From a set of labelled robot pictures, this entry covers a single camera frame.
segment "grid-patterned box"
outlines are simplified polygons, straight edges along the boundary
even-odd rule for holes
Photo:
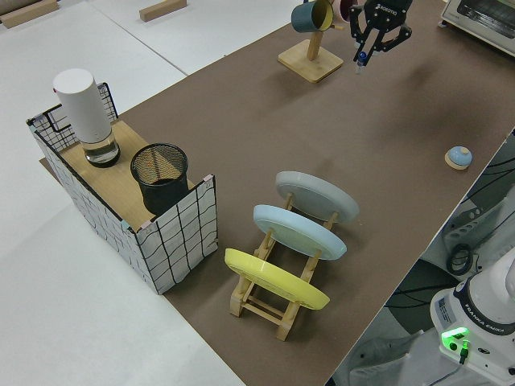
[[[111,121],[117,112],[107,84],[99,84]],[[216,184],[208,175],[189,194],[140,229],[123,220],[64,160],[60,151],[78,140],[61,105],[27,121],[56,177],[95,232],[157,293],[182,281],[218,248]]]

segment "mug tree stand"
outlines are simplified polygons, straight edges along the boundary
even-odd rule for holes
[[[343,64],[343,60],[322,48],[323,32],[312,32],[311,38],[303,40],[292,48],[279,54],[278,61],[287,66],[291,71],[297,72],[305,80],[318,83],[323,78],[332,74]]]

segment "toaster oven window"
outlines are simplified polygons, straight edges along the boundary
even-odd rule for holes
[[[515,37],[515,0],[461,0],[458,13],[509,39]]]

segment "yellow plate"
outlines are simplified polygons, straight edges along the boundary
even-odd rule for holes
[[[329,303],[329,297],[313,285],[248,253],[227,248],[225,264],[234,272],[290,302],[298,302],[312,310],[321,310]]]

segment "small round blue object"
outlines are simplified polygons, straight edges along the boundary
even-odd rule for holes
[[[472,153],[463,146],[455,146],[445,154],[447,164],[455,169],[466,169],[472,163]]]

